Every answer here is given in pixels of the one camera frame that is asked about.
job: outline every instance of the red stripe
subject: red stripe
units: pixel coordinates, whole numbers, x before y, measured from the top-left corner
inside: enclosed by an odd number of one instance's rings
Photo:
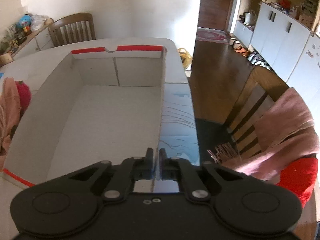
[[[104,52],[106,49],[104,47],[97,47],[97,48],[87,48],[87,49],[75,49],[72,50],[72,54],[80,54],[80,53],[89,53],[89,52]]]
[[[159,45],[121,45],[117,51],[124,50],[143,50],[143,51],[162,51],[162,46]]]
[[[21,182],[22,184],[28,186],[28,187],[32,187],[34,186],[35,184],[23,179],[23,178],[20,178],[19,176],[13,174],[12,172],[8,171],[7,169],[3,169],[3,172],[8,174],[10,177],[14,178],[15,180]]]

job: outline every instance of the open white box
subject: open white box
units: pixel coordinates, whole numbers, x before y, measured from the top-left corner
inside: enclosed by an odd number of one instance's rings
[[[32,98],[5,169],[38,184],[101,160],[120,164],[157,150],[162,46],[73,50]]]

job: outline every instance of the wooden chair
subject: wooden chair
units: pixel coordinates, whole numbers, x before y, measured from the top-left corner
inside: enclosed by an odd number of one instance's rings
[[[242,118],[238,125],[236,125],[234,129],[231,129],[231,123],[236,119],[237,115],[248,101],[253,89],[257,85],[260,85],[265,93],[252,106],[252,108],[248,111],[244,118]],[[255,138],[243,149],[241,149],[240,151],[238,151],[237,149],[237,144],[245,140],[254,132],[253,125],[251,125],[237,140],[234,139],[233,135],[237,131],[239,131],[243,127],[243,125],[253,116],[253,114],[257,111],[259,106],[263,103],[268,95],[275,102],[288,88],[288,85],[275,73],[264,67],[255,66],[251,71],[236,103],[234,104],[227,119],[223,124],[204,119],[196,119],[200,161],[212,161],[208,150],[211,150],[213,153],[215,153],[215,147],[219,144],[230,143],[234,150],[240,155],[249,151],[256,144],[258,144],[258,139],[255,136]]]
[[[49,25],[48,28],[55,47],[96,39],[93,17],[90,13],[76,13],[66,16]]]

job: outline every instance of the pink fluffy object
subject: pink fluffy object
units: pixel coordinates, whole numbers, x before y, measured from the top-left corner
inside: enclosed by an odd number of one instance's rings
[[[31,101],[31,92],[29,86],[23,81],[15,81],[19,97],[20,97],[20,105],[21,111],[24,113]]]

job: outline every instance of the chair backrest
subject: chair backrest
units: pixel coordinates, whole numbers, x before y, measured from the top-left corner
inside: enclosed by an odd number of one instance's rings
[[[258,110],[259,106],[263,103],[263,101],[270,96],[271,99],[275,102],[277,101],[281,95],[289,88],[288,85],[279,78],[275,73],[272,71],[262,67],[262,66],[255,66],[242,91],[235,102],[233,108],[231,109],[227,119],[224,122],[224,125],[230,127],[230,124],[235,120],[241,109],[244,107],[246,102],[248,101],[250,95],[252,94],[253,89],[260,85],[263,88],[265,93],[259,98],[259,100],[252,106],[252,108],[248,111],[248,113],[241,119],[241,121],[236,125],[233,129],[232,134],[235,134],[239,131],[243,125],[253,116],[253,114]],[[236,143],[240,143],[241,141],[245,140],[250,134],[254,132],[254,126],[251,125],[237,140]],[[246,151],[249,151],[252,147],[258,144],[258,139],[255,136],[253,140],[247,144],[242,150],[239,151],[239,154],[243,154]]]
[[[95,40],[93,17],[90,13],[76,13],[49,25],[49,33],[55,47]]]

